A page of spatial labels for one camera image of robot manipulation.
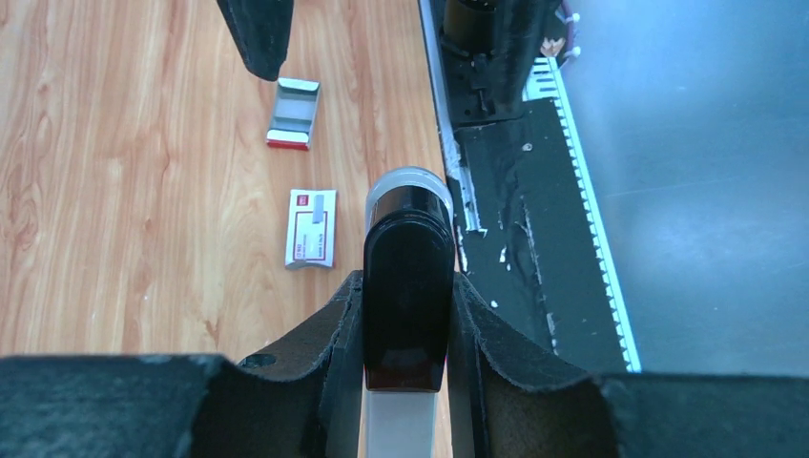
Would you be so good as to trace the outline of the black stapler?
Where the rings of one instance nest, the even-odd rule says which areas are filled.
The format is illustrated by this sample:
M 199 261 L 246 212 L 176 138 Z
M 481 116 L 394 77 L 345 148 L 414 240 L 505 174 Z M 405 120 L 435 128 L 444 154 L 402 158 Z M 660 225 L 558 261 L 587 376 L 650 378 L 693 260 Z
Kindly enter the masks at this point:
M 381 176 L 366 198 L 363 248 L 365 454 L 430 457 L 455 265 L 453 207 L 427 169 Z

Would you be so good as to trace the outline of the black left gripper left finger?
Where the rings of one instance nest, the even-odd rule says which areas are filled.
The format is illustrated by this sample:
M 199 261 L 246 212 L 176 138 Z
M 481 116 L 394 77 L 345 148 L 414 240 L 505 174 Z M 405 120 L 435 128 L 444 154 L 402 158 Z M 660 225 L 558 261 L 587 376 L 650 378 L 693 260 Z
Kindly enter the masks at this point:
M 5 457 L 354 457 L 362 274 L 233 363 L 217 354 L 1 362 Z

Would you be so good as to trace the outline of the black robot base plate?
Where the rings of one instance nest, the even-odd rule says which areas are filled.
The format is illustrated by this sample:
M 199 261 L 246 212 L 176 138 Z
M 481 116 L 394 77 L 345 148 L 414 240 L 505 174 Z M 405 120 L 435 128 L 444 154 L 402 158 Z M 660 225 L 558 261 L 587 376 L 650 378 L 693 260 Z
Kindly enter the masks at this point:
M 564 65 L 579 16 L 549 1 L 538 57 Z M 462 271 L 488 307 L 562 359 L 627 371 L 553 102 L 493 103 L 509 1 L 423 1 L 420 14 Z

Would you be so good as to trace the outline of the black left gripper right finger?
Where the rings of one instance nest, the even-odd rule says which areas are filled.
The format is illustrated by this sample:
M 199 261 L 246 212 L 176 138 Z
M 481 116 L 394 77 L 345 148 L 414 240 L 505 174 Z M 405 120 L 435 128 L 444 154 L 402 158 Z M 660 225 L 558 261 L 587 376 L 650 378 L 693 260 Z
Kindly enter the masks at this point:
M 585 371 L 457 275 L 447 361 L 457 457 L 804 457 L 800 377 Z

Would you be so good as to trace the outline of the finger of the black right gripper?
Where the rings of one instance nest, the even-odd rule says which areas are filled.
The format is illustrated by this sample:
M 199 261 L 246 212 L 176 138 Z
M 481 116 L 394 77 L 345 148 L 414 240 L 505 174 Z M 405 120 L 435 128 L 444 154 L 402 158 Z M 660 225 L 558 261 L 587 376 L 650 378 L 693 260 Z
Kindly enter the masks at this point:
M 293 0 L 217 0 L 248 72 L 277 81 L 287 57 Z

